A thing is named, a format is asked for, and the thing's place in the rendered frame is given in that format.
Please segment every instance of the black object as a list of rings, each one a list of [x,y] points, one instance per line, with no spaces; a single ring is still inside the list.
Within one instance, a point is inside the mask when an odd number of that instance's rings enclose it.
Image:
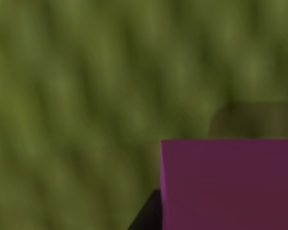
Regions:
[[[153,191],[128,230],[162,230],[162,203],[160,189]]]

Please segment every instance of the grassy ground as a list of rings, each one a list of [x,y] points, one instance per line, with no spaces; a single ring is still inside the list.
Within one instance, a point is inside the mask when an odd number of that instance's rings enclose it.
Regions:
[[[288,0],[0,0],[0,230],[126,229],[161,139],[288,137],[254,102],[288,102]]]

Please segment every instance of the green textured surface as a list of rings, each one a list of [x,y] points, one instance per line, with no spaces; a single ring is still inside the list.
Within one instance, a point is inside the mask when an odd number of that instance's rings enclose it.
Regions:
[[[124,230],[159,140],[267,101],[288,101],[288,0],[0,0],[0,230]],[[243,111],[210,135],[288,136]]]

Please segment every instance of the purple box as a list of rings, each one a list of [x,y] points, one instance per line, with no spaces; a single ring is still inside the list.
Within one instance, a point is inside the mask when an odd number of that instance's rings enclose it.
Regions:
[[[288,139],[161,142],[163,230],[288,230]]]

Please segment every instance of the purple rectangle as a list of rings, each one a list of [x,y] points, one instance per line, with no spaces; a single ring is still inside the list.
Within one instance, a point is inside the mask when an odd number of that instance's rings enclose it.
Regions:
[[[161,142],[164,230],[288,230],[288,140]]]

